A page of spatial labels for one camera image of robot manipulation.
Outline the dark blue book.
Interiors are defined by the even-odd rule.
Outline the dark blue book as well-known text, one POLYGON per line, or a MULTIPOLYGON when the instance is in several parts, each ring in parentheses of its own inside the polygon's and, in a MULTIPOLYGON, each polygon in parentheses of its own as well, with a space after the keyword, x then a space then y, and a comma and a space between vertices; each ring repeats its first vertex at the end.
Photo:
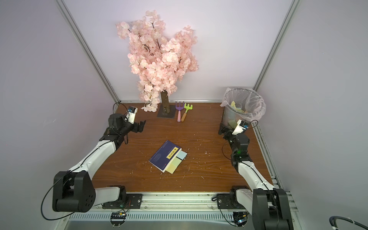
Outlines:
POLYGON ((168 165, 181 150, 180 146, 167 140, 149 159, 149 162, 164 173, 168 165))

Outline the light blue sticky note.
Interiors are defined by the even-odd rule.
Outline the light blue sticky note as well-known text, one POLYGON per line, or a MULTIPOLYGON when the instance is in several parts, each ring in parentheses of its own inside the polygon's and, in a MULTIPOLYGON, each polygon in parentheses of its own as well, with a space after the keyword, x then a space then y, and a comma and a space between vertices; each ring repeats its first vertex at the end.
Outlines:
POLYGON ((187 153, 186 153, 186 152, 184 152, 184 151, 182 151, 182 150, 180 150, 180 151, 177 153, 176 158, 178 158, 178 159, 180 159, 180 160, 184 160, 184 159, 186 158, 186 156, 187 156, 187 153))

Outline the yellow sticky note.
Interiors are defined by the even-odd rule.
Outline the yellow sticky note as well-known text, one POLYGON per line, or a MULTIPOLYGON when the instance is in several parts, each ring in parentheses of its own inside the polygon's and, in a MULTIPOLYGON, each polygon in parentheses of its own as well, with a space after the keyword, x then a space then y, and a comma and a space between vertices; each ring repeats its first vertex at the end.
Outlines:
POLYGON ((175 157, 170 163, 169 165, 166 167, 166 172, 169 172, 171 174, 173 174, 175 172, 175 170, 177 169, 177 167, 180 165, 180 163, 182 162, 181 159, 175 157))

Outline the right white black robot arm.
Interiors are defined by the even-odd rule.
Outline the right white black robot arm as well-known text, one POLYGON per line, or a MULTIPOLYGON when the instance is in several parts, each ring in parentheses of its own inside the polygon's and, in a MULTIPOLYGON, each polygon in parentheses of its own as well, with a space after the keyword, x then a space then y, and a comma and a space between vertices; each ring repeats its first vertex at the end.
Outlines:
POLYGON ((242 120, 234 129, 223 123, 219 125, 219 135, 223 136, 232 150, 232 166, 248 185, 232 190, 234 201, 251 214, 256 230, 293 230, 286 192, 268 182, 248 154, 250 140, 244 134, 248 127, 242 120))

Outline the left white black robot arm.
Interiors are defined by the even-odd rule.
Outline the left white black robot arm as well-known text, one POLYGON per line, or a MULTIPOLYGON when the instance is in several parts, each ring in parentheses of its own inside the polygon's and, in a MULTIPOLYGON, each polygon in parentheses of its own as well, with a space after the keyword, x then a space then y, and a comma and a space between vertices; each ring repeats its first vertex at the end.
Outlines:
POLYGON ((77 212, 88 212, 94 206, 122 200, 124 186, 94 188, 92 180, 102 164, 122 144, 128 144, 129 132, 144 130, 146 121, 137 123, 135 116, 135 112, 110 115, 108 127, 94 149, 69 170, 55 175, 49 189, 54 212, 65 212, 70 216, 77 212))

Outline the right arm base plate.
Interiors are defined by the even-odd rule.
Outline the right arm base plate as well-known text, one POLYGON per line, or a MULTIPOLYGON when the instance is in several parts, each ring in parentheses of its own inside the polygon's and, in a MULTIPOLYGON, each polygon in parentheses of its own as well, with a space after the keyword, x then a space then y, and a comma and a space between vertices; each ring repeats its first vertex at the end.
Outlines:
POLYGON ((216 194, 211 198, 211 201, 216 202, 218 209, 238 209, 239 207, 235 204, 229 193, 216 194))

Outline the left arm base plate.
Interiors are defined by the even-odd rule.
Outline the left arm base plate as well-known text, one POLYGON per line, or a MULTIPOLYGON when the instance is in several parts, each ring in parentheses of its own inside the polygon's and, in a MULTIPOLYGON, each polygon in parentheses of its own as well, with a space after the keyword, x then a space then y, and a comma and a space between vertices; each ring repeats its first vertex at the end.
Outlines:
POLYGON ((143 194, 128 193, 119 200, 102 204, 103 209, 140 209, 143 194))

